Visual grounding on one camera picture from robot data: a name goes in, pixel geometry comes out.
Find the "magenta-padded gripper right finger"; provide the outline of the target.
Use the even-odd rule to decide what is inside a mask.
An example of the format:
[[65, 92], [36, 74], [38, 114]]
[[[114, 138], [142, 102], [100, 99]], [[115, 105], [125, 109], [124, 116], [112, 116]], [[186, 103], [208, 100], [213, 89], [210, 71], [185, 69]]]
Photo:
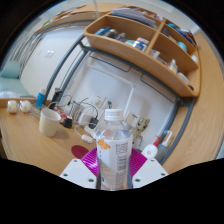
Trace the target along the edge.
[[132, 150], [129, 160], [129, 188], [144, 187], [166, 177], [168, 173], [156, 159], [147, 159], [136, 149]]

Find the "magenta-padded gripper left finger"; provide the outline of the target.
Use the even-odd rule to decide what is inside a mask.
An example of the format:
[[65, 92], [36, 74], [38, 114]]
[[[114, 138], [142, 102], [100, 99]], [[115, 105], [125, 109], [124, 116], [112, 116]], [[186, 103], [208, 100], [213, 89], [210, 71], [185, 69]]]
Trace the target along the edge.
[[72, 159], [60, 177], [78, 186], [95, 189], [99, 174], [97, 149], [86, 153], [81, 159]]

